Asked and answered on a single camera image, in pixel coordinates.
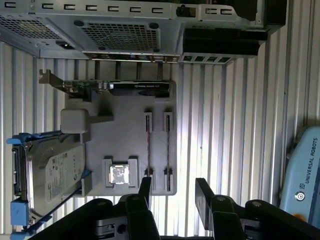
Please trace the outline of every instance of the white metal wall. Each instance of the white metal wall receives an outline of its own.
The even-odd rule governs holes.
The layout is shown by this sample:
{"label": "white metal wall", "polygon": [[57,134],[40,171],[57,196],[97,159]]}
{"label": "white metal wall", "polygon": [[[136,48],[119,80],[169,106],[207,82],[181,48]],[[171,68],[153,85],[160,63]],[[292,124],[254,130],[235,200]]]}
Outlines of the white metal wall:
{"label": "white metal wall", "polygon": [[[20,132],[58,129],[65,97],[38,84],[39,69],[62,79],[112,79],[114,62],[35,59],[0,43],[0,233],[10,234],[12,154],[6,139]],[[289,0],[287,25],[260,47],[257,57],[227,67],[165,64],[163,78],[177,82],[178,193],[153,198],[162,235],[205,235],[194,204],[195,177],[217,194],[244,205],[277,204],[287,149],[297,131],[320,120],[320,0]],[[121,79],[136,77],[121,64]],[[157,65],[142,64],[142,79]],[[117,197],[108,197],[117,202]],[[51,222],[90,197],[69,200]]]}

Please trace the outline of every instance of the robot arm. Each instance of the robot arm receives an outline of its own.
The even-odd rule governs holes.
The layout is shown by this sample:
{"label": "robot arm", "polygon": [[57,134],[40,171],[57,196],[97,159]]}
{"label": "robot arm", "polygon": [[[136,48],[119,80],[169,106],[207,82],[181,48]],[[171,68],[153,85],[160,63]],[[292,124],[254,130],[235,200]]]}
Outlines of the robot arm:
{"label": "robot arm", "polygon": [[119,203],[98,198],[36,234],[31,240],[277,240],[320,239],[316,227],[262,200],[245,207],[232,198],[215,195],[204,178],[195,180],[195,204],[203,226],[213,237],[160,236],[151,211],[151,177],[144,177],[138,194],[123,196]]}

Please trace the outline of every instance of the hard drive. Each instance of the hard drive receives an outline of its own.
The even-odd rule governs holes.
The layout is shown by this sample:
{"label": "hard drive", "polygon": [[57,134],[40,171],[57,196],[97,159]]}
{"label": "hard drive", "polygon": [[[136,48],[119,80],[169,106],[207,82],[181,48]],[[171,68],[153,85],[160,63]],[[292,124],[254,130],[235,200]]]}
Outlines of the hard drive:
{"label": "hard drive", "polygon": [[32,139],[14,144],[16,196],[28,204],[33,225],[63,203],[81,186],[85,146],[77,134]]}

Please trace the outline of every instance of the hard drive label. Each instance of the hard drive label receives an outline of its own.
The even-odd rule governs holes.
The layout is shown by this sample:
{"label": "hard drive label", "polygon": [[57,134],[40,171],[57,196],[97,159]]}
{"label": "hard drive label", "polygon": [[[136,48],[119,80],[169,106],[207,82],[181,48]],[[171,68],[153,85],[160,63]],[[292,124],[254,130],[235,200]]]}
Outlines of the hard drive label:
{"label": "hard drive label", "polygon": [[83,146],[52,156],[45,167],[45,199],[50,203],[77,183],[84,169]]}

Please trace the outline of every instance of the white plastic block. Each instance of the white plastic block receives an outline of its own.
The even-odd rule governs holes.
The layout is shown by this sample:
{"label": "white plastic block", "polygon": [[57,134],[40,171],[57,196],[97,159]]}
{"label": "white plastic block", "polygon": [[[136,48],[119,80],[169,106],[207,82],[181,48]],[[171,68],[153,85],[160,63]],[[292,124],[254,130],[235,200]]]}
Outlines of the white plastic block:
{"label": "white plastic block", "polygon": [[83,134],[89,131],[89,113],[86,109],[62,109],[61,131],[64,134]]}

